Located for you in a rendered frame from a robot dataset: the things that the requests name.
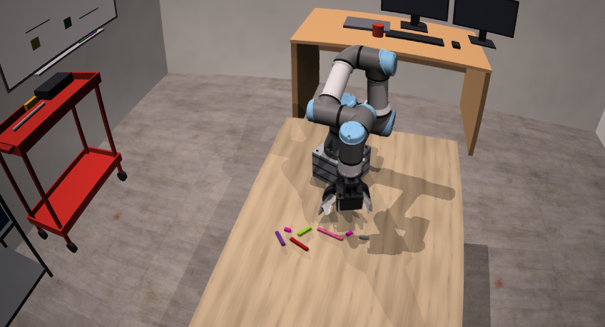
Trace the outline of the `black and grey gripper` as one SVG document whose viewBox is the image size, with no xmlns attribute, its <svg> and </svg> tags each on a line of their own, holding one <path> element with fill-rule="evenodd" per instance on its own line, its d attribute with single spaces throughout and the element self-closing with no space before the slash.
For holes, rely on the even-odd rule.
<svg viewBox="0 0 605 327">
<path fill-rule="evenodd" d="M 328 216 L 330 214 L 330 210 L 334 202 L 336 202 L 336 208 L 338 211 L 339 199 L 341 201 L 341 211 L 362 209 L 362 204 L 364 204 L 365 210 L 368 213 L 370 211 L 372 212 L 372 202 L 370 198 L 369 188 L 367 184 L 360 179 L 363 175 L 363 166 L 362 171 L 359 175 L 355 176 L 354 178 L 348 178 L 348 180 L 347 176 L 343 176 L 338 171 L 338 164 L 336 168 L 336 173 L 338 175 L 337 179 L 334 180 L 325 189 L 324 194 L 322 195 L 322 200 L 318 209 L 318 215 L 320 215 L 324 210 L 325 215 Z M 344 179 L 344 186 L 342 179 Z M 337 192 L 335 188 L 337 188 Z M 337 200 L 335 193 L 337 195 Z"/>
</svg>

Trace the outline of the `red rod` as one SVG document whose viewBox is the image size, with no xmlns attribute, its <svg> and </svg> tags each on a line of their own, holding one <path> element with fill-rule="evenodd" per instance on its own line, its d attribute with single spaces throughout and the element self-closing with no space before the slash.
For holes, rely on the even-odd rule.
<svg viewBox="0 0 605 327">
<path fill-rule="evenodd" d="M 303 250 L 308 251 L 309 248 L 307 246 L 305 246 L 304 244 L 302 244 L 301 242 L 297 241 L 296 239 L 294 239 L 293 237 L 290 238 L 290 241 L 292 241 L 294 244 L 296 244 L 297 246 L 301 247 Z"/>
</svg>

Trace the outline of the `lime green rod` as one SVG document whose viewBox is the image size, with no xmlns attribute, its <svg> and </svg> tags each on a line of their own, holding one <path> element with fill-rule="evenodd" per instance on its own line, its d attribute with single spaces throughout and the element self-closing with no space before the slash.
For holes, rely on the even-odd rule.
<svg viewBox="0 0 605 327">
<path fill-rule="evenodd" d="M 302 231 L 298 232 L 298 236 L 302 236 L 303 234 L 307 233 L 311 229 L 312 229 L 312 227 L 308 226 L 307 228 L 305 228 Z"/>
</svg>

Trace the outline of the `purple rod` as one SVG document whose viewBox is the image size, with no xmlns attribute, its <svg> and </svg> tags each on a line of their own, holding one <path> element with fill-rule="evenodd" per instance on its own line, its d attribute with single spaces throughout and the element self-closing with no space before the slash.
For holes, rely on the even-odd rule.
<svg viewBox="0 0 605 327">
<path fill-rule="evenodd" d="M 285 246 L 285 242 L 282 239 L 280 233 L 278 231 L 275 232 L 276 236 L 278 237 L 279 242 L 281 243 L 282 246 Z"/>
</svg>

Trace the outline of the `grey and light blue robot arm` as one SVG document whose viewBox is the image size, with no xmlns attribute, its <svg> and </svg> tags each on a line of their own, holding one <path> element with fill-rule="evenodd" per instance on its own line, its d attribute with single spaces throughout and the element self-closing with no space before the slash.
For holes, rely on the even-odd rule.
<svg viewBox="0 0 605 327">
<path fill-rule="evenodd" d="M 367 100 L 363 104 L 352 94 L 344 94 L 354 69 L 364 70 L 367 77 Z M 355 177 L 361 173 L 364 147 L 370 134 L 388 137 L 392 133 L 396 112 L 388 102 L 388 79 L 396 70 L 396 53 L 369 46 L 350 46 L 335 57 L 319 98 L 309 101 L 306 117 L 315 124 L 330 127 L 324 152 L 337 160 L 338 171 L 343 176 Z"/>
</svg>

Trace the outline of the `pink rod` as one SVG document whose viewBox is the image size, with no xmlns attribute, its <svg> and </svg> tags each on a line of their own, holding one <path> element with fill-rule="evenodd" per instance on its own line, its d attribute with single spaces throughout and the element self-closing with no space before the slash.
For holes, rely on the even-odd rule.
<svg viewBox="0 0 605 327">
<path fill-rule="evenodd" d="M 331 236 L 331 237 L 333 237 L 333 238 L 335 238 L 335 239 L 337 239 L 337 240 L 339 240 L 339 241 L 342 241 L 342 240 L 343 240 L 343 237 L 338 236 L 337 234 L 332 233 L 332 232 L 330 232 L 330 231 L 327 231 L 327 230 L 325 230 L 325 229 L 323 229 L 323 228 L 318 227 L 318 228 L 317 228 L 317 230 L 318 230 L 319 232 L 324 233 L 324 234 L 326 234 L 326 235 L 328 235 L 328 236 Z"/>
</svg>

